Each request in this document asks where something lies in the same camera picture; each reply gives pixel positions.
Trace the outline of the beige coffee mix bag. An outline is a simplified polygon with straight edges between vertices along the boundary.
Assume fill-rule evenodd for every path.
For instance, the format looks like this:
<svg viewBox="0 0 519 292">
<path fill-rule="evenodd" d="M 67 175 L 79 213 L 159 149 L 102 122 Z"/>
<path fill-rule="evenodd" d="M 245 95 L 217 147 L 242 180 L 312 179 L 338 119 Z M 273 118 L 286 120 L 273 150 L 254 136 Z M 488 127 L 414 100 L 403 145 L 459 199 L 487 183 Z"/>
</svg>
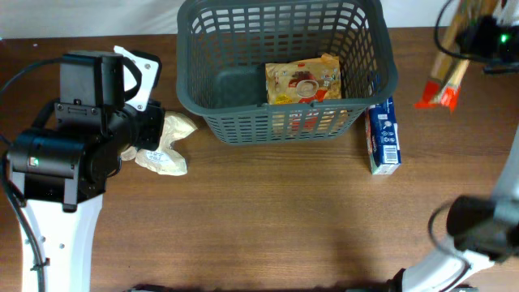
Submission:
<svg viewBox="0 0 519 292">
<path fill-rule="evenodd" d="M 289 63 L 267 63 L 265 77 L 268 103 L 276 107 L 314 105 L 342 98 L 340 60 L 330 54 Z M 299 110 L 276 114 L 272 117 L 272 129 L 276 134 L 288 135 L 299 131 L 322 133 L 329 129 L 334 116 L 334 110 L 318 109 L 306 114 Z"/>
</svg>

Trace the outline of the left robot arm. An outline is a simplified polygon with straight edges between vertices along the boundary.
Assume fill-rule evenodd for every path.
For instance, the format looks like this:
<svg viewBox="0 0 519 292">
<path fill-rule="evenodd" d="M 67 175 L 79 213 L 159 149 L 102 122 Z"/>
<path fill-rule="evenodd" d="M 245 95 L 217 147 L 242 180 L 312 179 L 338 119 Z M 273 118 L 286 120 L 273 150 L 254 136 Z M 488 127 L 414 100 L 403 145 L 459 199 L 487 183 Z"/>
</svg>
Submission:
<svg viewBox="0 0 519 292">
<path fill-rule="evenodd" d="M 162 64 L 120 46 L 54 63 L 59 95 L 4 152 L 1 182 L 21 232 L 22 290 L 87 291 L 107 182 L 127 149 L 160 144 L 165 111 L 150 95 Z"/>
</svg>

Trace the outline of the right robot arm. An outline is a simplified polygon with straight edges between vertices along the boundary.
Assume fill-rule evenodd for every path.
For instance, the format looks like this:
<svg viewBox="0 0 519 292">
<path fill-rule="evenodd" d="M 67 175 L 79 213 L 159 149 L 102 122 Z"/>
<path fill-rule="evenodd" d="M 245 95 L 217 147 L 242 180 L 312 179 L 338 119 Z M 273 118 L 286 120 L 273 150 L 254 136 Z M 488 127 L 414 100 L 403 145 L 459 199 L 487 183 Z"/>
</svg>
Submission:
<svg viewBox="0 0 519 292">
<path fill-rule="evenodd" d="M 518 71 L 518 3 L 455 16 L 438 50 L 457 61 L 485 64 L 487 74 Z M 458 291 L 470 276 L 518 255 L 518 143 L 514 142 L 491 197 L 462 195 L 440 205 L 427 223 L 435 249 L 403 268 L 386 291 Z"/>
</svg>

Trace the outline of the grey plastic basket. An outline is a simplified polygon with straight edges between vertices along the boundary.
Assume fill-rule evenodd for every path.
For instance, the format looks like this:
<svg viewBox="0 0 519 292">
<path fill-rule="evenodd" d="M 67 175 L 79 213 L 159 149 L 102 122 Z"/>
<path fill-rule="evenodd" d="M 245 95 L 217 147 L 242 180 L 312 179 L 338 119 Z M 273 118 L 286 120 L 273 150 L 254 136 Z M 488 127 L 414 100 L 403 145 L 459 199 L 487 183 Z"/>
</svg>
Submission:
<svg viewBox="0 0 519 292">
<path fill-rule="evenodd" d="M 188 0 L 177 95 L 227 144 L 329 140 L 397 86 L 378 0 Z"/>
</svg>

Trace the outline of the red spaghetti packet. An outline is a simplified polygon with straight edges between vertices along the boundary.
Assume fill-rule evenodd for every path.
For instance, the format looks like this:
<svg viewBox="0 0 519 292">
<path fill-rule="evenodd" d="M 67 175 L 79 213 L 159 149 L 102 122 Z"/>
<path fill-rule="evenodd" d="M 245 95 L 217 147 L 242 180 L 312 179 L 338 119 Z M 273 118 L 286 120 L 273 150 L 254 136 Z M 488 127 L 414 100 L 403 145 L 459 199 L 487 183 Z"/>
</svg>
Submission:
<svg viewBox="0 0 519 292">
<path fill-rule="evenodd" d="M 483 16 L 493 15 L 499 4 L 499 0 L 449 0 L 444 3 L 433 31 L 433 41 L 439 53 L 436 55 L 422 97 L 414 104 L 415 108 L 425 110 L 444 107 L 451 111 L 456 109 L 461 81 L 469 65 L 481 59 L 474 53 L 463 53 L 456 43 L 456 37 Z M 455 7 L 454 14 L 444 34 L 440 34 L 444 13 L 450 6 Z"/>
</svg>

